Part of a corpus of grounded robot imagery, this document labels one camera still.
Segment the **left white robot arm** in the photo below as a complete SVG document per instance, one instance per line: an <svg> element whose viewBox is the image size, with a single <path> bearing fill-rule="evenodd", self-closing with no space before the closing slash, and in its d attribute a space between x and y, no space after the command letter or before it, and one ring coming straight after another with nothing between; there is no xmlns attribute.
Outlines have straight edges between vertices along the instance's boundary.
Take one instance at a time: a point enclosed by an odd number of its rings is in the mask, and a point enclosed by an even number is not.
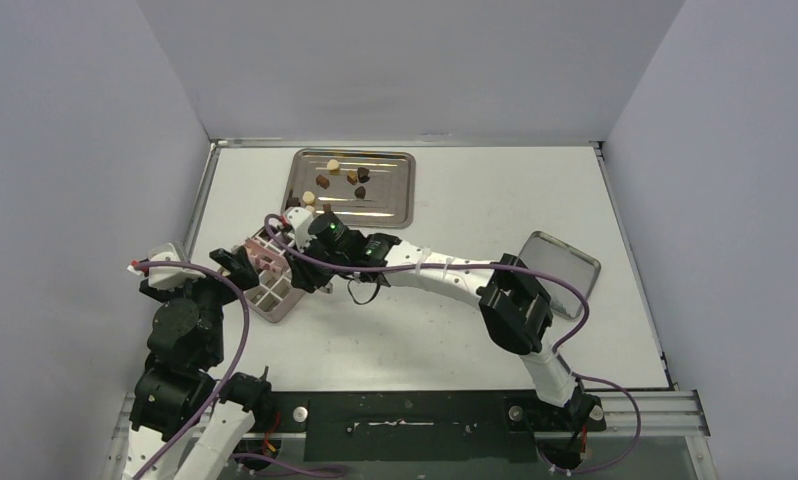
<svg viewBox="0 0 798 480"><path fill-rule="evenodd" d="M221 379L209 371L224 359L223 308L260 283L246 250L217 249L220 272L189 263L166 244L132 262L140 292L159 302L147 339L149 355L134 389L124 479L215 479L250 430L274 432L278 404L265 375L236 372L241 340Z"/></svg>

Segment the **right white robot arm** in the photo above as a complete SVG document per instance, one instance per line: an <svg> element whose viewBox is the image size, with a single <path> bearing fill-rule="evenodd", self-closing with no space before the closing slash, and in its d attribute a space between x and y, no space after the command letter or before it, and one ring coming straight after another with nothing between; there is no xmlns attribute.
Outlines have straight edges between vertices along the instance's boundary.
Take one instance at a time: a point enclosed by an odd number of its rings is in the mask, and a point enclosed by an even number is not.
<svg viewBox="0 0 798 480"><path fill-rule="evenodd" d="M334 277L372 284L377 290L406 287L476 308L491 341L520 358L532 380L543 419L551 426L580 431L600 422L600 400L560 356L560 345L545 337L553 320L545 274L534 274L518 257L474 261L433 252L396 236L365 235L333 213L292 207L281 217L291 235L285 258L292 285L309 293Z"/></svg>

